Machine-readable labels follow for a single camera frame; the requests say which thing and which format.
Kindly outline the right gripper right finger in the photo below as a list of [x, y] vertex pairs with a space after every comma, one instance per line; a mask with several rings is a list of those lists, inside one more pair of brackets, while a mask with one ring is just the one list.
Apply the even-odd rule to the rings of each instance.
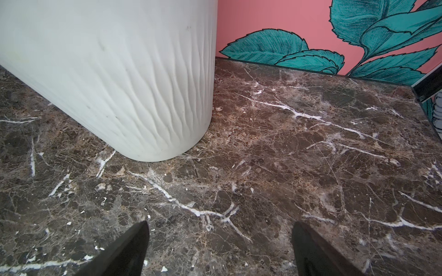
[[291, 243], [300, 276], [362, 276], [363, 273], [308, 224], [295, 222]]

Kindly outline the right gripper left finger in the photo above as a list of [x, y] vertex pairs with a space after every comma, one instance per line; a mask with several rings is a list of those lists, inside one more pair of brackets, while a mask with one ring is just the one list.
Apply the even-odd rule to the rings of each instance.
[[140, 276], [150, 239], [147, 221], [130, 227], [100, 255], [81, 268], [78, 276]]

